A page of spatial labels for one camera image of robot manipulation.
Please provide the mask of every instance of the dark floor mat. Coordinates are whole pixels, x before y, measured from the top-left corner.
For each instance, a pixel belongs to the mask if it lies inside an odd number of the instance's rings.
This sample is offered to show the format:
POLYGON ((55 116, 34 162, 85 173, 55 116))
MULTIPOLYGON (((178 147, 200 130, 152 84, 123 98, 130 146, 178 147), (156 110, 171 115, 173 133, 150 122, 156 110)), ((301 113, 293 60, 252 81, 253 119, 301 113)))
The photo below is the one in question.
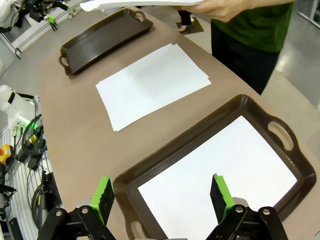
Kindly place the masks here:
MULTIPOLYGON (((183 35, 188 35, 188 34, 196 34, 196 33, 201 33, 204 32, 204 29, 202 28, 200 22, 196 17, 193 17, 193 22, 191 25, 186 27, 186 30, 181 32, 183 35)), ((178 29, 181 27, 181 23, 176 24, 178 29)))

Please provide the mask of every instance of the tiled floor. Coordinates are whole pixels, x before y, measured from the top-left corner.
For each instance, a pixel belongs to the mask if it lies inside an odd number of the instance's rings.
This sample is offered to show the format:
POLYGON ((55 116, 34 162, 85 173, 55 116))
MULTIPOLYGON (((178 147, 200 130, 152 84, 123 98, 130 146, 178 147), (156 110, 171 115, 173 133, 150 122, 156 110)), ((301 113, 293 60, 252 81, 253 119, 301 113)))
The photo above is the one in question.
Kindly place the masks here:
MULTIPOLYGON (((143 10, 177 28, 175 20, 179 15, 172 7, 148 6, 143 7, 143 10)), ((25 50, 22 59, 16 60, 0 78, 0 84, 9 85, 19 92, 39 95, 38 73, 41 62, 51 53, 59 51, 72 37, 104 17, 106 15, 100 11, 80 12, 74 19, 64 21, 58 26, 57 32, 49 31, 25 50)), ((210 24, 198 20, 204 32, 186 37, 210 53, 210 24)), ((320 159, 320 112, 314 107, 320 101, 319 39, 320 29, 294 14, 276 71, 262 96, 320 159)), ((6 115, 0 112, 0 129, 6 124, 6 115)))

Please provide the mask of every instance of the brown tray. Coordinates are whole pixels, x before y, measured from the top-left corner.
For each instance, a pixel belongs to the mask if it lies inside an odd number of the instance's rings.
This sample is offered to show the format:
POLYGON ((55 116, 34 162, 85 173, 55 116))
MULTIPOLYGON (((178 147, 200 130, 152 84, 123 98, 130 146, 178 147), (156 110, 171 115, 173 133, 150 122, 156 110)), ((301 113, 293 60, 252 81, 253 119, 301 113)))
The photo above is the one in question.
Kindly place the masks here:
POLYGON ((65 74, 77 75, 106 55, 146 34, 154 24, 142 11, 123 9, 89 27, 61 47, 65 74))
POLYGON ((126 231, 131 240, 135 239, 133 222, 141 224, 147 238, 167 239, 138 187, 192 152, 239 116, 244 116, 251 123, 297 178, 296 184, 274 206, 280 219, 283 221, 301 203, 315 185, 317 177, 315 170, 302 154, 295 134, 286 123, 266 113, 249 96, 238 95, 114 180, 115 197, 125 217, 126 231), (268 125, 272 122, 278 124, 279 129, 291 138, 291 150, 285 148, 281 140, 284 139, 283 135, 279 138, 269 130, 268 125))

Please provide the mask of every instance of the sheet of paper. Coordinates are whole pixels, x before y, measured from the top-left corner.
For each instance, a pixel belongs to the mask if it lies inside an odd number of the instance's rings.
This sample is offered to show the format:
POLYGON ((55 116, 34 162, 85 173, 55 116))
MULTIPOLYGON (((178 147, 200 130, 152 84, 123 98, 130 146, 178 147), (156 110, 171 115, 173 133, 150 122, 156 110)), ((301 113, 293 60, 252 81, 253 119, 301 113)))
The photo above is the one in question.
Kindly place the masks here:
POLYGON ((86 12, 111 8, 134 6, 190 6, 198 3, 198 0, 91 0, 80 3, 86 12))
POLYGON ((114 131, 211 82, 178 46, 168 44, 99 82, 96 88, 114 131))
POLYGON ((203 240, 218 224, 210 198, 213 174, 255 211, 274 206, 297 182, 264 138, 240 116, 180 161, 138 188, 169 239, 203 240))

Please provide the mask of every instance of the handle hole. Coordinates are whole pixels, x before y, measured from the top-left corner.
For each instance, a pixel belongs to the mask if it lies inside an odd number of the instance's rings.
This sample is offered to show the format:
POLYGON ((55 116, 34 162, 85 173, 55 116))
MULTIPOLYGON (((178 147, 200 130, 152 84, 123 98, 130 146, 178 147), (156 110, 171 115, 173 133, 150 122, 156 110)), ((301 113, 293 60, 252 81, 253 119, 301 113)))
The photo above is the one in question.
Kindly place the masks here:
POLYGON ((270 132, 273 132, 278 136, 287 151, 291 151, 294 148, 294 142, 292 141, 289 133, 278 123, 274 121, 269 122, 268 129, 270 132))
POLYGON ((132 228, 132 232, 133 232, 135 239, 146 239, 146 236, 144 234, 144 231, 142 230, 142 226, 141 226, 140 222, 133 221, 131 223, 131 228, 132 228))
POLYGON ((61 62, 63 63, 63 65, 69 67, 69 63, 68 63, 68 61, 67 61, 67 59, 65 57, 61 58, 61 62))
POLYGON ((144 16, 141 14, 141 13, 137 13, 135 14, 134 16, 136 19, 138 19, 140 22, 143 22, 144 21, 144 16))

